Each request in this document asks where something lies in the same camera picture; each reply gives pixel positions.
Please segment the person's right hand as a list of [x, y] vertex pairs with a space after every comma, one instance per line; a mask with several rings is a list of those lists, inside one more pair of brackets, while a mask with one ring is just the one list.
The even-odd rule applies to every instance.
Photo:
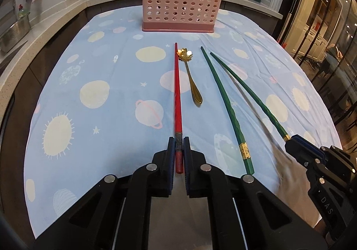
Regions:
[[315, 226], [314, 230], [319, 233], [322, 237], [326, 237], [327, 233], [329, 232], [326, 226], [326, 223], [323, 219], [321, 219]]

